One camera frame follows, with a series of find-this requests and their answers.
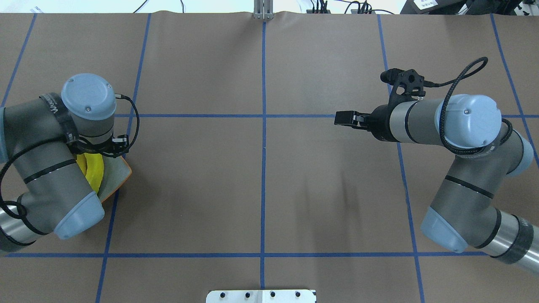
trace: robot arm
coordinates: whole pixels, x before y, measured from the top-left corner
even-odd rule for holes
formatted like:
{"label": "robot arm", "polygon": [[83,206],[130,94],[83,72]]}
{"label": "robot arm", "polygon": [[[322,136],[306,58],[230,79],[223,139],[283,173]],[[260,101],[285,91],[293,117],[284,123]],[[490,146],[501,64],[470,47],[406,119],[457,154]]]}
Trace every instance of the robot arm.
{"label": "robot arm", "polygon": [[[465,75],[476,63],[483,65]],[[491,206],[505,176],[533,161],[533,148],[494,100],[483,95],[452,95],[457,83],[481,70],[487,59],[471,63],[455,80],[425,81],[414,70],[389,70],[381,79],[393,85],[389,103],[371,114],[337,112],[336,125],[371,132],[381,141],[435,144],[455,160],[421,225],[424,235],[456,253],[469,245],[507,264],[539,274],[539,229],[525,219]],[[444,100],[423,100],[423,87],[452,84]],[[402,87],[404,93],[397,94]]]}
{"label": "robot arm", "polygon": [[129,150],[134,141],[113,136],[115,98],[130,100],[115,95],[105,79],[78,74],[61,96],[0,108],[0,162],[7,162],[0,182],[14,164],[29,190],[13,201],[0,195],[0,256],[50,232],[71,238],[103,219],[101,202],[72,154],[117,157]]}

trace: black cable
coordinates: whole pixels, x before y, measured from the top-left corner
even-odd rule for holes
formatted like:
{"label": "black cable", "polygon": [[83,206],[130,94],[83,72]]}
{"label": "black cable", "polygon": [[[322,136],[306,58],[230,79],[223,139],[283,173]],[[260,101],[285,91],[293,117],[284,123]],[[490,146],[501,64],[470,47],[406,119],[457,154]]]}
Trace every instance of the black cable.
{"label": "black cable", "polygon": [[[467,74],[467,75],[464,75],[461,80],[464,80],[466,78],[469,78],[475,74],[477,74],[480,70],[482,70],[485,65],[487,65],[487,62],[488,62],[488,58],[486,58],[485,61],[483,61],[483,63],[481,64],[481,66],[479,66],[478,68],[476,68],[473,72]],[[454,83],[457,79],[453,79],[451,81],[448,81],[448,82],[444,82],[444,83],[434,83],[434,82],[430,82],[430,81],[425,81],[424,82],[424,85],[425,87],[442,87],[442,86],[446,86],[446,85],[449,85],[451,83]]]}
{"label": "black cable", "polygon": [[368,10],[368,11],[365,11],[364,13],[369,13],[369,12],[372,12],[372,11],[385,11],[385,12],[388,12],[392,15],[395,15],[394,13],[390,12],[390,11],[386,11],[386,10]]}
{"label": "black cable", "polygon": [[357,9],[359,10],[360,9],[360,6],[361,6],[361,3],[359,1],[352,1],[352,2],[349,2],[348,3],[348,6],[346,7],[346,9],[344,10],[344,13],[346,14],[348,12],[348,9],[350,8],[350,6],[354,3],[357,3]]}
{"label": "black cable", "polygon": [[144,5],[146,4],[146,2],[148,2],[148,0],[144,0],[144,3],[142,3],[142,4],[141,4],[141,5],[139,6],[139,8],[138,8],[138,9],[136,9],[136,10],[135,10],[135,11],[134,11],[133,13],[136,13],[136,12],[138,12],[138,11],[139,11],[139,9],[141,9],[141,8],[142,8],[142,7],[143,7],[143,6],[144,6]]}
{"label": "black cable", "polygon": [[511,134],[513,133],[513,125],[511,124],[511,122],[509,122],[509,120],[507,119],[502,119],[502,122],[507,125],[507,132],[500,140],[500,145],[504,144],[507,140],[509,140],[509,137],[511,137]]}
{"label": "black cable", "polygon": [[[8,172],[9,167],[15,162],[15,160],[17,160],[22,155],[26,154],[27,152],[33,150],[36,147],[42,146],[42,145],[47,144],[47,143],[56,142],[56,141],[63,141],[63,140],[64,140],[64,137],[62,136],[62,137],[47,139],[47,140],[43,140],[43,141],[39,141],[37,143],[34,143],[34,144],[24,148],[20,152],[14,154],[13,157],[11,157],[11,159],[9,159],[7,161],[7,163],[4,165],[4,167],[2,168],[2,171],[0,171],[0,208],[2,208],[2,210],[6,214],[8,214],[8,216],[10,216],[10,217],[12,217],[14,219],[23,219],[28,214],[28,212],[26,210],[26,207],[24,207],[24,205],[20,204],[19,202],[13,202],[13,201],[7,201],[6,202],[6,201],[4,201],[4,198],[2,198],[2,181],[4,180],[4,176]],[[8,205],[16,206],[18,214],[12,212],[8,208]]]}
{"label": "black cable", "polygon": [[[468,76],[466,76],[466,73],[473,67],[475,66],[477,63],[479,62],[482,62],[481,66],[479,66],[474,72],[468,74]],[[447,94],[445,95],[445,99],[444,99],[444,102],[442,103],[442,106],[441,106],[441,111],[440,111],[440,120],[439,120],[439,129],[440,129],[440,140],[443,144],[443,146],[445,148],[447,148],[449,151],[451,151],[452,153],[454,154],[457,154],[457,155],[473,155],[473,154],[477,154],[477,153],[480,153],[483,148],[482,147],[479,147],[479,148],[470,148],[470,149],[458,149],[456,148],[455,146],[451,145],[449,142],[447,142],[447,139],[445,139],[445,118],[446,118],[446,110],[447,110],[447,105],[449,104],[449,99],[451,98],[451,95],[453,94],[453,91],[455,90],[455,88],[457,87],[458,83],[460,82],[460,80],[463,80],[463,79],[466,79],[468,78],[469,76],[471,76],[472,74],[475,74],[477,73],[478,71],[480,71],[481,69],[483,69],[483,67],[485,65],[487,65],[488,63],[488,58],[487,57],[481,57],[479,59],[476,59],[474,60],[473,62],[471,62],[470,64],[468,64],[468,66],[466,66],[464,68],[464,70],[462,72],[460,72],[460,74],[458,75],[458,77],[456,77],[453,81],[453,85],[451,85],[451,87],[449,88],[449,90],[447,91]]]}

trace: yellow banana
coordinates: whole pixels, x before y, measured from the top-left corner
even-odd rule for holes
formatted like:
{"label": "yellow banana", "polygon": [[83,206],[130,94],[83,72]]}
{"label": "yellow banana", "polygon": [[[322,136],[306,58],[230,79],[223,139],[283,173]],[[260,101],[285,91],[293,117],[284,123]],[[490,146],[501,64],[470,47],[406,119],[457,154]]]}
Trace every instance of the yellow banana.
{"label": "yellow banana", "polygon": [[77,155],[77,164],[80,170],[82,170],[82,174],[86,175],[86,157],[84,155]]}
{"label": "yellow banana", "polygon": [[86,157],[86,180],[95,192],[99,192],[99,187],[103,181],[105,165],[103,156],[100,154],[84,154]]}

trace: grid line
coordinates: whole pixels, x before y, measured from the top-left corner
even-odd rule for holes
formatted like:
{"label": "grid line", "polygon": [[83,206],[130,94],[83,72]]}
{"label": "grid line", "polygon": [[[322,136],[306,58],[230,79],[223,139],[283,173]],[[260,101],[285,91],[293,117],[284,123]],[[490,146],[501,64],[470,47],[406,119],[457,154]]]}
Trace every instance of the grid line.
{"label": "grid line", "polygon": [[[450,251],[433,252],[265,252],[265,258],[387,258],[387,257],[488,257],[481,251],[465,251],[454,253]],[[16,252],[6,258],[103,258],[104,253],[48,253],[48,252]],[[107,258],[260,258],[257,252],[233,253],[108,253]]]}
{"label": "grid line", "polygon": [[0,107],[4,107],[6,101],[8,100],[9,90],[11,90],[11,85],[13,84],[13,81],[15,80],[15,75],[17,74],[17,70],[19,69],[20,61],[23,59],[24,50],[26,49],[28,39],[30,39],[30,34],[32,33],[32,29],[33,29],[34,23],[36,22],[36,18],[37,18],[37,14],[34,13],[32,17],[32,22],[30,23],[30,26],[28,27],[28,32],[26,33],[26,37],[24,38],[23,46],[20,48],[19,57],[17,58],[17,62],[15,63],[15,67],[13,68],[13,72],[11,73],[11,77],[9,78],[8,86],[5,89],[4,99],[2,99],[2,104],[0,105]]}
{"label": "grid line", "polygon": [[[131,114],[115,114],[116,118],[129,118]],[[139,114],[141,118],[263,118],[263,114]],[[536,119],[539,115],[502,115],[502,118]],[[335,114],[266,114],[268,119],[278,118],[335,118]]]}
{"label": "grid line", "polygon": [[509,71],[509,66],[507,66],[505,56],[503,55],[503,49],[502,49],[502,44],[500,42],[500,36],[498,35],[496,21],[494,20],[494,15],[492,13],[490,14],[490,21],[492,23],[492,29],[494,30],[494,36],[496,37],[498,50],[500,51],[500,57],[502,59],[503,68],[505,68],[506,70],[507,78],[509,79],[509,84],[511,85],[511,90],[513,91],[513,96],[515,97],[516,105],[519,108],[520,118],[522,119],[522,123],[524,124],[524,129],[526,130],[526,135],[528,136],[528,140],[531,144],[531,147],[534,150],[535,163],[537,164],[537,167],[539,168],[539,157],[537,157],[537,150],[535,149],[534,140],[531,137],[531,132],[530,132],[530,129],[528,128],[528,123],[526,122],[526,118],[524,117],[524,111],[522,110],[522,105],[520,104],[519,95],[516,93],[516,88],[513,83],[513,78],[511,77],[511,72]]}
{"label": "grid line", "polygon": [[[146,29],[144,31],[144,40],[142,42],[142,50],[140,53],[140,60],[139,60],[139,69],[137,71],[136,76],[136,82],[135,82],[135,89],[133,92],[133,103],[136,104],[136,97],[139,90],[139,82],[140,82],[140,75],[142,73],[142,64],[144,62],[144,54],[146,52],[146,42],[148,40],[148,32],[150,30],[150,21],[151,21],[151,14],[148,14],[148,19],[146,20]],[[134,108],[131,108],[131,111],[129,113],[129,123],[127,125],[127,135],[131,132],[131,124],[133,122],[133,115],[134,115]],[[99,276],[99,283],[98,283],[98,290],[95,295],[95,303],[99,303],[101,301],[101,291],[103,289],[103,282],[105,280],[105,272],[107,270],[107,261],[108,261],[108,251],[110,249],[110,239],[112,238],[112,230],[114,226],[114,218],[116,216],[116,207],[118,205],[118,197],[120,195],[120,190],[116,191],[116,194],[114,195],[114,202],[112,204],[112,213],[110,215],[110,222],[108,226],[108,233],[107,233],[107,242],[105,244],[105,252],[103,253],[103,263],[101,265],[101,274]]]}
{"label": "grid line", "polygon": [[262,23],[262,179],[260,197],[260,289],[265,283],[266,252],[266,22]]}
{"label": "grid line", "polygon": [[[386,56],[385,51],[385,43],[384,43],[384,31],[382,28],[382,19],[380,18],[380,15],[377,15],[378,19],[378,31],[380,34],[380,44],[382,47],[382,57],[384,59],[384,68],[387,71],[388,68],[388,59]],[[391,88],[388,84],[388,95],[391,95]],[[416,265],[416,276],[417,276],[417,285],[419,288],[419,298],[421,300],[421,303],[425,303],[425,294],[423,291],[423,280],[421,278],[421,268],[419,266],[419,255],[417,252],[417,245],[416,245],[416,232],[415,228],[413,226],[413,218],[412,218],[412,207],[410,205],[410,195],[408,193],[408,184],[406,182],[406,171],[404,169],[404,160],[403,160],[403,154],[400,147],[400,143],[397,142],[397,151],[399,155],[399,165],[400,165],[400,174],[403,180],[403,186],[404,186],[404,192],[406,197],[406,208],[407,208],[407,214],[408,214],[408,224],[410,226],[410,237],[412,240],[412,249],[413,249],[413,259],[414,263]]]}

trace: black tape band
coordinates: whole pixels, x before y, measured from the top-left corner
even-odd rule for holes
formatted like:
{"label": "black tape band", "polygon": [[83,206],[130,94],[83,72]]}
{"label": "black tape band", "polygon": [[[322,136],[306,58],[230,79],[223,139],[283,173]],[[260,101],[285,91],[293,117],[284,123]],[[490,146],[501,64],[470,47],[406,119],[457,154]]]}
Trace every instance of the black tape band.
{"label": "black tape band", "polygon": [[7,233],[5,233],[5,231],[2,229],[2,227],[0,227],[0,232],[2,232],[2,235],[4,236],[5,239],[9,240],[9,242],[5,242],[0,239],[0,244],[2,245],[0,248],[5,251],[5,252],[15,252],[15,251],[18,251],[20,249],[20,246],[30,246],[32,244],[34,244],[35,241],[32,241],[30,243],[21,243],[15,239],[13,239],[13,237],[11,237],[10,235],[8,235]]}
{"label": "black tape band", "polygon": [[410,140],[412,140],[415,143],[419,143],[419,142],[414,140],[414,138],[412,138],[412,135],[410,134],[410,130],[408,129],[408,117],[410,116],[410,112],[412,111],[412,108],[417,104],[417,102],[412,104],[412,106],[408,108],[408,111],[406,112],[406,116],[404,117],[404,129],[406,129],[406,134],[408,135],[408,138],[410,138]]}
{"label": "black tape band", "polygon": [[485,242],[483,242],[483,244],[479,246],[476,246],[475,248],[481,249],[487,246],[488,244],[490,244],[490,242],[492,242],[492,240],[494,240],[494,237],[496,237],[496,235],[498,234],[501,224],[502,224],[502,213],[499,209],[496,208],[496,225],[494,225],[494,229],[490,233],[490,236],[488,236],[488,238],[485,240]]}
{"label": "black tape band", "polygon": [[66,143],[77,141],[79,139],[77,127],[60,96],[55,93],[48,93],[39,97],[43,100],[43,102],[45,102],[51,113],[60,124],[60,127],[66,136]]}
{"label": "black tape band", "polygon": [[477,186],[475,186],[475,185],[473,185],[471,183],[463,181],[463,180],[461,180],[459,178],[455,178],[453,176],[447,175],[447,176],[445,176],[445,179],[448,180],[448,181],[454,182],[456,184],[462,185],[464,187],[467,187],[467,188],[469,188],[469,189],[471,189],[471,190],[473,190],[475,192],[478,192],[478,193],[480,193],[480,194],[482,194],[482,195],[484,195],[484,196],[486,196],[488,198],[491,198],[491,199],[494,198],[493,193],[491,193],[491,192],[489,192],[487,190],[484,190],[481,187],[477,187]]}
{"label": "black tape band", "polygon": [[513,215],[519,222],[519,232],[516,234],[515,241],[511,244],[509,249],[503,254],[497,257],[491,257],[498,259],[505,264],[514,264],[520,261],[531,247],[531,243],[534,240],[534,227],[525,219],[518,218]]}
{"label": "black tape band", "polygon": [[60,162],[58,164],[55,164],[53,166],[49,166],[41,171],[38,171],[37,173],[29,176],[29,177],[26,177],[23,181],[24,181],[24,184],[28,184],[32,181],[34,181],[35,179],[39,178],[39,177],[42,177],[46,174],[49,174],[49,173],[52,173],[53,171],[55,170],[58,170],[62,167],[65,167],[65,166],[68,166],[68,165],[71,165],[71,164],[76,164],[77,162],[75,161],[75,159],[69,159],[69,160],[66,160],[64,162]]}
{"label": "black tape band", "polygon": [[[17,198],[17,203],[20,203],[22,204],[22,200],[23,200],[23,195],[20,195],[18,198]],[[41,236],[45,236],[45,235],[48,235],[49,233],[48,232],[42,232],[40,230],[38,230],[35,226],[32,225],[32,223],[30,223],[28,221],[28,218],[27,216],[24,216],[22,219],[21,219],[24,223],[24,225],[26,225],[26,227],[31,230],[33,233],[36,233],[38,235],[41,235]]]}

